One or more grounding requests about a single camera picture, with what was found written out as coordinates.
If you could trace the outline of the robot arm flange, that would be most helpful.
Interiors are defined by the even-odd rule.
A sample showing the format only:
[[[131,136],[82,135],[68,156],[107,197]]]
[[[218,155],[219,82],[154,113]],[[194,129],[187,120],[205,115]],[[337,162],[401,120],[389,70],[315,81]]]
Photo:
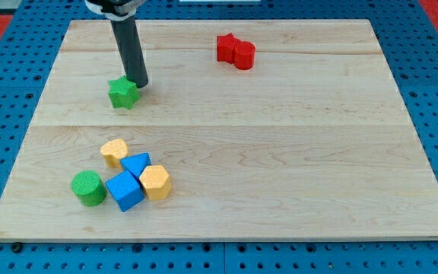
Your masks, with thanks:
[[[124,21],[134,17],[138,8],[147,0],[84,0],[93,13],[103,15],[111,21]]]

